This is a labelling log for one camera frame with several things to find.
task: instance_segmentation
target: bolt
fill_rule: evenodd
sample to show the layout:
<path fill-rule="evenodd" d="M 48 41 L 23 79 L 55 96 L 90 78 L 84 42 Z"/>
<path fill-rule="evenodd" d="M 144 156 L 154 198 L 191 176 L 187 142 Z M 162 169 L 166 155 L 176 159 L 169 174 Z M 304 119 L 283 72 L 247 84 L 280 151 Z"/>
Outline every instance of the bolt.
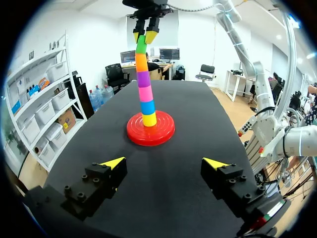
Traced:
<path fill-rule="evenodd" d="M 251 196 L 251 194 L 249 194 L 249 193 L 246 193 L 246 194 L 243 195 L 243 199 L 244 199 L 245 201 L 249 201 L 251 198 L 252 198 L 252 196 Z"/>
<path fill-rule="evenodd" d="M 79 201 L 83 202 L 85 200 L 85 198 L 86 198 L 86 195 L 83 192 L 79 192 L 77 194 L 77 198 L 78 198 Z"/>
<path fill-rule="evenodd" d="M 70 191 L 71 191 L 70 186 L 66 185 L 66 186 L 64 187 L 64 192 L 70 192 Z"/>
<path fill-rule="evenodd" d="M 230 183 L 231 185 L 234 185 L 234 184 L 236 183 L 236 180 L 232 178 L 232 179 L 229 180 L 229 183 Z"/>
<path fill-rule="evenodd" d="M 265 188 L 261 185 L 260 187 L 258 187 L 258 193 L 263 193 L 265 191 Z"/>
<path fill-rule="evenodd" d="M 240 177 L 240 179 L 241 179 L 241 181 L 246 181 L 246 180 L 247 180 L 247 177 L 246 177 L 245 175 L 242 175 L 242 176 Z"/>
<path fill-rule="evenodd" d="M 94 179 L 93 179 L 93 183 L 94 183 L 94 184 L 99 183 L 99 181 L 100 181 L 99 178 L 94 178 Z"/>
<path fill-rule="evenodd" d="M 81 179 L 82 179 L 83 181 L 86 181 L 86 180 L 87 180 L 87 178 L 88 178 L 88 176 L 87 176 L 87 175 L 82 175 L 82 176 L 81 176 Z"/>

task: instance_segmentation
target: cardboard box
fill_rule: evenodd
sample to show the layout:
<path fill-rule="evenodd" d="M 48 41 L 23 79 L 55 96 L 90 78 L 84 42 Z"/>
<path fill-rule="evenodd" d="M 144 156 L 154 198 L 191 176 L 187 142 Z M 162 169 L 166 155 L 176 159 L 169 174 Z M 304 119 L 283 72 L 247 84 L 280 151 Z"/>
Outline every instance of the cardboard box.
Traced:
<path fill-rule="evenodd" d="M 58 118 L 58 123 L 63 126 L 65 134 L 73 128 L 76 124 L 76 119 L 71 109 L 67 109 L 66 112 Z"/>

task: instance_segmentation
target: white storage bin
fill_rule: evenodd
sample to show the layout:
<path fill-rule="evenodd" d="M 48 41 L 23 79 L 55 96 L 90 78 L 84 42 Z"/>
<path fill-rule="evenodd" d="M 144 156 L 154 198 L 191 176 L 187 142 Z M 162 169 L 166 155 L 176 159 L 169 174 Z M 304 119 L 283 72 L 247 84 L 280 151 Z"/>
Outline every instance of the white storage bin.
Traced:
<path fill-rule="evenodd" d="M 35 115 L 31 116 L 31 119 L 29 120 L 26 119 L 21 131 L 30 143 L 34 141 L 35 137 L 40 133 L 40 128 L 35 120 Z"/>
<path fill-rule="evenodd" d="M 62 90 L 60 93 L 58 93 L 52 98 L 52 104 L 54 109 L 61 110 L 63 107 L 65 107 L 69 103 L 70 99 L 68 96 L 67 89 L 68 88 L 65 88 L 64 90 Z"/>
<path fill-rule="evenodd" d="M 45 104 L 40 104 L 38 110 L 35 112 L 36 117 L 41 121 L 41 123 L 46 124 L 55 115 L 55 111 L 52 105 L 52 100 L 50 99 Z"/>
<path fill-rule="evenodd" d="M 66 142 L 67 137 L 63 131 L 63 126 L 54 122 L 46 133 L 46 138 L 52 142 L 53 149 L 58 150 Z"/>
<path fill-rule="evenodd" d="M 49 68 L 46 72 L 48 74 L 48 78 L 50 83 L 53 83 L 60 78 L 64 77 L 68 74 L 67 62 L 61 62 L 54 64 L 51 68 Z"/>
<path fill-rule="evenodd" d="M 55 152 L 50 146 L 49 141 L 46 138 L 42 138 L 38 143 L 38 148 L 41 149 L 39 158 L 49 166 L 55 156 Z"/>

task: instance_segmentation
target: computer monitor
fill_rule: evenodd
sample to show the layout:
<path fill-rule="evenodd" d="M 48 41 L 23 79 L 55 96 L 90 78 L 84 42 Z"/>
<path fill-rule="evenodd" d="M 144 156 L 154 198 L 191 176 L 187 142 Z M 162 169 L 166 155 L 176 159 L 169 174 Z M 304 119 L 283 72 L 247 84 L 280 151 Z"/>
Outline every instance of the computer monitor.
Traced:
<path fill-rule="evenodd" d="M 133 62 L 135 61 L 135 51 L 121 52 L 121 63 Z"/>
<path fill-rule="evenodd" d="M 179 60 L 179 48 L 177 49 L 159 49 L 159 58 L 161 60 Z"/>
<path fill-rule="evenodd" d="M 179 48 L 172 49 L 172 60 L 179 60 Z"/>

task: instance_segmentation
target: black tablecloth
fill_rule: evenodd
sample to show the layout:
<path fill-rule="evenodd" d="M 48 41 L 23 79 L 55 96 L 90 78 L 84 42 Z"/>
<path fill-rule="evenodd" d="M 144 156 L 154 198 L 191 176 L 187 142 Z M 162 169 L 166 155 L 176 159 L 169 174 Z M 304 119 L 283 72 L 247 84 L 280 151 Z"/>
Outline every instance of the black tablecloth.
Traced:
<path fill-rule="evenodd" d="M 142 147 L 126 135 L 140 111 L 137 83 L 124 87 L 75 134 L 53 166 L 47 184 L 62 192 L 92 162 L 121 156 L 128 174 L 85 224 L 124 238 L 235 237 L 243 221 L 217 201 L 200 175 L 202 157 L 236 163 L 252 177 L 245 149 L 218 99 L 204 83 L 152 81 L 156 110 L 169 113 L 175 134 Z"/>

